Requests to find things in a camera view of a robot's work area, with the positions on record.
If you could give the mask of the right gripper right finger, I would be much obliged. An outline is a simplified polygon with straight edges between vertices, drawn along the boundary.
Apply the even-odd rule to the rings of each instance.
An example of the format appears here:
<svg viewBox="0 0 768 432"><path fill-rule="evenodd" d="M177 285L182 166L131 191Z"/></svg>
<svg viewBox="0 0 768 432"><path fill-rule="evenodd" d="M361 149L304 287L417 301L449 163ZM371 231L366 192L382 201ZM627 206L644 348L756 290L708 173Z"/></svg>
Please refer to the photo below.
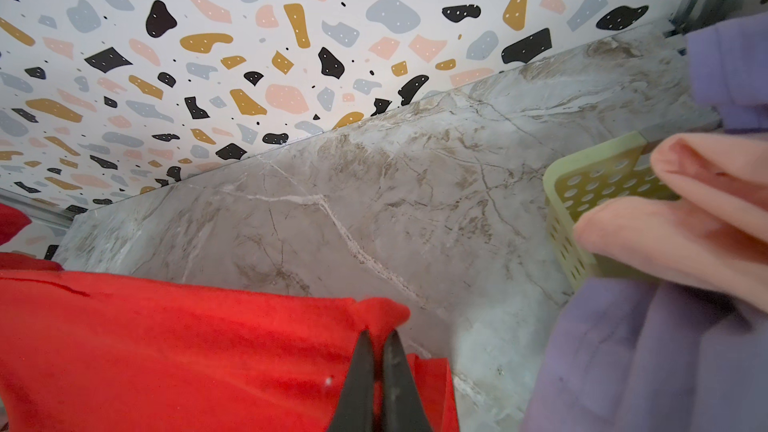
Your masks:
<svg viewBox="0 0 768 432"><path fill-rule="evenodd" d="M382 355L382 430L432 432L397 331L387 337Z"/></svg>

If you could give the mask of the green plastic basket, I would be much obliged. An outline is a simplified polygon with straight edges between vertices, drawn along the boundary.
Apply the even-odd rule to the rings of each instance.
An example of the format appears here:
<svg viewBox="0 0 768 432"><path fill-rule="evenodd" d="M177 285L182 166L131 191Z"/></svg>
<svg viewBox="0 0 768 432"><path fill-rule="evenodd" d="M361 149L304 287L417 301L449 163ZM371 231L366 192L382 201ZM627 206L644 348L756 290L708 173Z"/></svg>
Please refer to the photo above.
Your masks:
<svg viewBox="0 0 768 432"><path fill-rule="evenodd" d="M641 133L632 132L563 157L545 171L547 234L558 263L575 290L591 277L653 279L633 267L577 246L573 227L586 212L613 198L676 200L678 196L650 167L650 155L659 144L658 140L650 141Z"/></svg>

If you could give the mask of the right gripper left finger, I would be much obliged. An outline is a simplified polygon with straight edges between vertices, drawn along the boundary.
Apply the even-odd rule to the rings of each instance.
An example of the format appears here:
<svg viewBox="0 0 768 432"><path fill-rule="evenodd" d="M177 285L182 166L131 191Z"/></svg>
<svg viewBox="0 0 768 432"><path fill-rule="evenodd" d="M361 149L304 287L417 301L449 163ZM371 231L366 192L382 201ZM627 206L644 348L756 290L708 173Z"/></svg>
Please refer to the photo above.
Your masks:
<svg viewBox="0 0 768 432"><path fill-rule="evenodd" d="M348 373L327 432L374 430L375 357L368 331L356 342Z"/></svg>

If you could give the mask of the left aluminium corner post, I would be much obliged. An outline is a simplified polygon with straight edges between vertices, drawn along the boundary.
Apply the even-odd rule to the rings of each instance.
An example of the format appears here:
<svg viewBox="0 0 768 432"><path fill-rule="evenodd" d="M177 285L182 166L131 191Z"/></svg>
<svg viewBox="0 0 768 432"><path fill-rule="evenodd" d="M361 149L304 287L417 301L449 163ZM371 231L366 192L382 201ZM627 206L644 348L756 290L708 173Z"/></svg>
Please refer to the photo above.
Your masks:
<svg viewBox="0 0 768 432"><path fill-rule="evenodd" d="M49 226L68 229L71 227L74 219L74 214L70 211L4 189L1 190L1 203L13 207L23 212L29 218Z"/></svg>

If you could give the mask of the purple t-shirt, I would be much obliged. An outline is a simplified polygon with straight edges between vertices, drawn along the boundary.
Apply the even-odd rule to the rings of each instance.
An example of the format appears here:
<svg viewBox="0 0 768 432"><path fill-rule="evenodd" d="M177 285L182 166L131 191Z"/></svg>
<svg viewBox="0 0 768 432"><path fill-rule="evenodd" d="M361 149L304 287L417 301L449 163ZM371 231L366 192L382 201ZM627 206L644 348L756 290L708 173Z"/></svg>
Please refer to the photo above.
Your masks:
<svg viewBox="0 0 768 432"><path fill-rule="evenodd" d="M766 14L690 33L687 54L694 100L717 109L718 134L767 136ZM766 429L767 309L651 277L594 278L573 296L524 430Z"/></svg>

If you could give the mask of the peach t-shirt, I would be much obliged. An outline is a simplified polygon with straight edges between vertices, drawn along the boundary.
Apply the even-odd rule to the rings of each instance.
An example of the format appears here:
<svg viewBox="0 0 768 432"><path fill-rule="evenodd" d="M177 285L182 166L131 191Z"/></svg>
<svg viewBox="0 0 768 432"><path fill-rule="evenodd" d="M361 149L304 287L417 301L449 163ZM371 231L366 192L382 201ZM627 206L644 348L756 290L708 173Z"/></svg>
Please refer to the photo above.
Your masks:
<svg viewBox="0 0 768 432"><path fill-rule="evenodd" d="M576 243L651 276L767 309L767 136L676 134L651 154L676 201L621 197L584 214Z"/></svg>

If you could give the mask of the red t-shirt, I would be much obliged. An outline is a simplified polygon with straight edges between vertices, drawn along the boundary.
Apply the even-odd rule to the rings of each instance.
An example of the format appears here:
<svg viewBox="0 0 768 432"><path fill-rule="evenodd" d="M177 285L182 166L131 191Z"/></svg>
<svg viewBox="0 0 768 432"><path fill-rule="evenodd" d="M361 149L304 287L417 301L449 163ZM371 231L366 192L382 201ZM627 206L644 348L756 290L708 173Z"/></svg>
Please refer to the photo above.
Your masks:
<svg viewBox="0 0 768 432"><path fill-rule="evenodd" d="M326 431L359 335L382 355L409 309L67 271L1 255L10 431ZM432 431L459 427L448 360L406 353Z"/></svg>

